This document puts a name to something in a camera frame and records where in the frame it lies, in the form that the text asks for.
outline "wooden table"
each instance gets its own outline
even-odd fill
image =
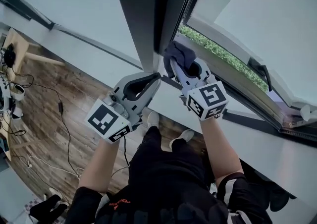
[[[21,70],[21,65],[22,62],[24,60],[24,58],[28,58],[28,59],[33,59],[33,60],[38,60],[38,61],[42,61],[42,62],[47,62],[47,63],[53,63],[53,64],[57,64],[57,65],[65,65],[63,62],[57,61],[57,60],[53,60],[44,56],[39,56],[36,54],[32,54],[32,53],[28,53],[28,49],[29,46],[36,46],[32,43],[29,43],[27,40],[25,40],[18,32],[16,32],[13,28],[10,28],[8,35],[4,41],[4,48],[7,48],[10,44],[13,44],[14,46],[14,52],[16,54],[15,57],[15,62],[13,65],[13,69],[8,68],[6,73],[7,73],[7,78],[10,81],[15,81],[16,78],[16,73],[19,73]],[[8,157],[8,159],[11,161],[11,154],[10,154],[10,150],[11,149],[17,149],[20,147],[24,147],[27,145],[31,145],[34,143],[37,143],[37,141],[34,142],[27,142],[27,143],[22,143],[22,144],[17,144],[17,145],[11,145],[10,143],[10,134],[8,133],[8,131],[10,132],[9,129],[9,125],[11,122],[11,116],[8,114],[8,112],[3,112],[3,118],[5,119],[4,122],[1,122],[1,128],[0,128],[0,133],[6,137],[7,139],[7,143],[8,143],[8,147],[9,147],[9,151],[5,152],[6,156]]]

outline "white shoe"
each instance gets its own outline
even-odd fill
[[[182,134],[176,139],[185,139],[185,141],[188,142],[194,137],[194,134],[195,132],[193,130],[188,129],[183,131]],[[172,149],[172,144],[176,139],[171,140],[171,142],[169,143],[170,149]]]
[[[58,197],[60,197],[60,199],[63,198],[62,194],[59,193],[57,190],[53,189],[53,188],[49,188],[50,192],[52,195],[57,195]]]
[[[152,111],[149,116],[148,116],[148,126],[149,126],[149,129],[152,127],[152,126],[155,126],[155,127],[159,127],[159,114],[155,111]]]
[[[58,205],[67,205],[67,207],[69,207],[69,203],[66,201],[59,201]]]

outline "cloth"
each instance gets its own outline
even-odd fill
[[[65,204],[60,204],[52,210],[59,200],[61,200],[59,196],[53,195],[47,200],[33,206],[29,214],[32,223],[52,224],[67,209]]]
[[[287,205],[289,199],[296,198],[244,161],[241,161],[241,165],[254,196],[264,209],[270,207],[272,212],[278,212]]]
[[[186,46],[172,41],[164,51],[164,67],[169,78],[174,76],[172,67],[170,66],[171,58],[175,59],[176,62],[183,68],[189,69],[196,58],[196,54],[193,50]]]
[[[151,127],[131,161],[129,184],[110,201],[101,203],[98,192],[77,189],[65,224],[272,223],[242,173],[227,176],[216,199],[193,148],[180,139],[172,146],[175,153],[163,152],[160,139]]]

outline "grass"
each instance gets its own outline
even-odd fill
[[[203,36],[202,34],[182,24],[180,25],[178,32],[184,36],[187,36],[189,39],[193,40],[195,43],[203,46],[205,49],[216,54],[222,60],[226,61],[229,65],[231,65],[233,68],[243,73],[248,79],[250,79],[254,84],[256,84],[262,91],[267,92],[268,90],[267,84],[255,72],[253,72],[250,68],[248,68],[242,61],[236,58],[233,54],[229,53],[224,48],[214,43],[213,41]]]

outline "human arm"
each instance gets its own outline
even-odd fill
[[[100,193],[106,193],[118,148],[119,141],[110,144],[101,139],[92,159],[81,175],[78,187],[86,187]]]
[[[224,136],[215,118],[201,121],[211,168],[218,188],[217,199],[230,210],[232,223],[268,223],[265,208],[254,197],[240,159]]]
[[[219,187],[226,176],[236,172],[243,173],[240,159],[215,118],[201,121],[201,127],[216,185]]]

